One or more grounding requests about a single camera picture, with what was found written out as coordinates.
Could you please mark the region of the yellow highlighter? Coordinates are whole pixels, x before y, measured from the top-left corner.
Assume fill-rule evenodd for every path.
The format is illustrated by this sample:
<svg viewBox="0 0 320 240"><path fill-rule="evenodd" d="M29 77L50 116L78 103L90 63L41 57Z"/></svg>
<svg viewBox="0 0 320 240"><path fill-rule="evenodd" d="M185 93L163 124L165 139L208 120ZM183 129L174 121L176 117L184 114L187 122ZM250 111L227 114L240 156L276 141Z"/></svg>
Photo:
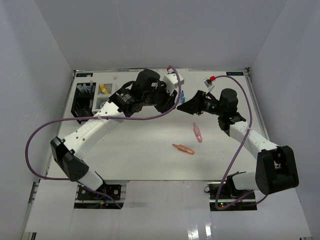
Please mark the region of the yellow highlighter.
<svg viewBox="0 0 320 240"><path fill-rule="evenodd" d="M105 88L105 85L102 83L102 84L99 84L99 89L101 91L101 93L103 93L103 90L106 89Z"/></svg>

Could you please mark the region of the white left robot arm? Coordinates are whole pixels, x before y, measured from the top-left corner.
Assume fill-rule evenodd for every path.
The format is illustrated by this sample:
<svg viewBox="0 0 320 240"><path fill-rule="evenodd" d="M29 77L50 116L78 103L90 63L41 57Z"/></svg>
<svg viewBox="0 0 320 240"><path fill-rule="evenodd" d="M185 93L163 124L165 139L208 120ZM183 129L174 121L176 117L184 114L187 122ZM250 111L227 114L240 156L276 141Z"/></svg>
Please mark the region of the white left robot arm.
<svg viewBox="0 0 320 240"><path fill-rule="evenodd" d="M71 182L88 188L88 193L99 200L105 196L104 180L84 162L88 151L125 119L145 106L153 106L164 116L176 108L182 93L184 78L174 69L160 75L144 69L136 80L125 83L115 91L103 107L80 128L64 138L55 137L50 146L53 159Z"/></svg>

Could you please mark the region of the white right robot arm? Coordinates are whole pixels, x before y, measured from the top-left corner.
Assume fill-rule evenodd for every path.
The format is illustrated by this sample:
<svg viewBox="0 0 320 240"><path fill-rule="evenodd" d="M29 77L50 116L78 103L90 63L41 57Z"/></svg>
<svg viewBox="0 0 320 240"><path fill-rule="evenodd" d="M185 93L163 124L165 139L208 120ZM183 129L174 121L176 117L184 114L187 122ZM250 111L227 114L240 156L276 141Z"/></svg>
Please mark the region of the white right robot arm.
<svg viewBox="0 0 320 240"><path fill-rule="evenodd" d="M250 129L246 119L238 112L235 90L223 89L219 99L199 90L177 109L191 115L217 115L220 129L241 143L256 159L254 172L238 172L227 176L225 192L229 198L238 199L244 190L259 190L264 195L270 195L299 185L293 149L287 145L279 146Z"/></svg>

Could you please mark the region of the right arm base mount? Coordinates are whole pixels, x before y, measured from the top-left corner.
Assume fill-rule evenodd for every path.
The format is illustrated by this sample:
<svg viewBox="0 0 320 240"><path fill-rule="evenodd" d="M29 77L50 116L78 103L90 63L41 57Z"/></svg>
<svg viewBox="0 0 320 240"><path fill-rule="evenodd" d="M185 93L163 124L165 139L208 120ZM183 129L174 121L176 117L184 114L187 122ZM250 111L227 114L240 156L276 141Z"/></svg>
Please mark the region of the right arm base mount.
<svg viewBox="0 0 320 240"><path fill-rule="evenodd" d="M208 194L209 196L209 207L211 212L217 212L219 209L215 206L216 201L216 195L218 193L218 188L220 186L220 182L209 182L207 186L204 188L204 192ZM226 187L226 184L224 183L220 196L218 199L218 206L220 208L226 207L226 205L232 203L233 201L237 200L239 197L242 197L243 195L246 195L249 192L249 190L236 190L235 192L231 193L230 190ZM256 204L256 196L255 193L252 192L247 197L241 199L239 202L233 204L229 208L227 208L225 211L256 211L257 204Z"/></svg>

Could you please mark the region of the green gel pen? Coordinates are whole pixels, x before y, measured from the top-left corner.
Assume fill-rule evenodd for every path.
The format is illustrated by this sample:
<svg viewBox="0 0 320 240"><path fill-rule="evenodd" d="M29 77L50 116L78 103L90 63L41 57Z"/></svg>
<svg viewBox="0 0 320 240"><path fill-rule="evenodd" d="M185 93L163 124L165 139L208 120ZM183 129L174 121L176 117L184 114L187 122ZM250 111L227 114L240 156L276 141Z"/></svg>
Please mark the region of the green gel pen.
<svg viewBox="0 0 320 240"><path fill-rule="evenodd" d="M88 93L88 94L90 93L86 84L83 84L82 87L83 87L83 89L85 90L86 93Z"/></svg>

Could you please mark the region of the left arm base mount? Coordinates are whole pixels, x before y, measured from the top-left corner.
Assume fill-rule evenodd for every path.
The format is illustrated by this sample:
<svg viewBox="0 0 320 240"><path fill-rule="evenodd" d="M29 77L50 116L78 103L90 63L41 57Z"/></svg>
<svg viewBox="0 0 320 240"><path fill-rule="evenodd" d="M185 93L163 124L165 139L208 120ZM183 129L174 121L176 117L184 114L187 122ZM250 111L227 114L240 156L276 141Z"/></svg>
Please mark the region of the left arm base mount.
<svg viewBox="0 0 320 240"><path fill-rule="evenodd" d="M107 184L102 189L97 189L98 194L89 191L83 185L77 188L74 209L87 210L119 210L124 206L126 192L121 184Z"/></svg>

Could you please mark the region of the blue highlighter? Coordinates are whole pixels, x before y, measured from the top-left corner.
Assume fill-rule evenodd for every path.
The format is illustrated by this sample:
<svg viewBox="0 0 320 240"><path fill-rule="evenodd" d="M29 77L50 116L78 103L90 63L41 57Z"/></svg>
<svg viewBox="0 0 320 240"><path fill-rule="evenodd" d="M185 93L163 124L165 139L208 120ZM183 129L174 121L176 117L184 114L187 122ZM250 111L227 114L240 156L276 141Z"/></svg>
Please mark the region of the blue highlighter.
<svg viewBox="0 0 320 240"><path fill-rule="evenodd" d="M186 97L185 97L185 93L184 91L182 90L181 91L181 96L180 96L180 103L183 104L184 102L186 101Z"/></svg>

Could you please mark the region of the black gel pen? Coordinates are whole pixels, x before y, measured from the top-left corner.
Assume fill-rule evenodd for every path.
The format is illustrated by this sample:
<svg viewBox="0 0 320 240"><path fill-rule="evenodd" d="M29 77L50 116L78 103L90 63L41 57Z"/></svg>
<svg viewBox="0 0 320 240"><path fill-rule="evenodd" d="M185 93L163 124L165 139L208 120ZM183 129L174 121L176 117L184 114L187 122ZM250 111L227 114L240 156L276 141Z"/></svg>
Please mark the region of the black gel pen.
<svg viewBox="0 0 320 240"><path fill-rule="evenodd" d="M76 87L82 94L85 94L85 91L81 85L77 85Z"/></svg>

